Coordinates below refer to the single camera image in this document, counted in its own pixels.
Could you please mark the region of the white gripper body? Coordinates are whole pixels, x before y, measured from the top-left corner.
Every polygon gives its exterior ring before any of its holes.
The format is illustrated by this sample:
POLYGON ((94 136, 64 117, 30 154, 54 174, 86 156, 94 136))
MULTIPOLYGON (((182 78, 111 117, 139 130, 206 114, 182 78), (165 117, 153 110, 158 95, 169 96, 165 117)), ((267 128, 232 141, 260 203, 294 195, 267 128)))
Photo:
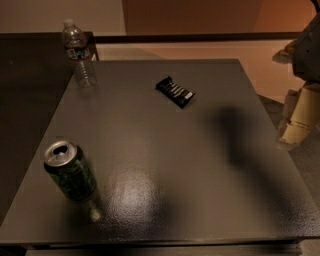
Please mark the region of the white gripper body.
POLYGON ((320 13, 298 36, 292 66, 295 76, 320 82, 320 13))

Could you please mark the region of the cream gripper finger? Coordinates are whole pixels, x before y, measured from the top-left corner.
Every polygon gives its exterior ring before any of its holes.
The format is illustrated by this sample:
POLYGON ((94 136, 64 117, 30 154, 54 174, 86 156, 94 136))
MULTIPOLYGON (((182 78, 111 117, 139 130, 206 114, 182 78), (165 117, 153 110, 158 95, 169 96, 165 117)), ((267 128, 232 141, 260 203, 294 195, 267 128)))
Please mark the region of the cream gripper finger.
POLYGON ((272 60, 277 63, 288 64, 292 62, 293 55, 296 49, 296 40, 288 43, 284 48, 280 49, 272 57, 272 60))
POLYGON ((292 150, 320 123, 320 84, 306 82, 299 90, 289 90, 282 120, 277 129, 276 145, 292 150))

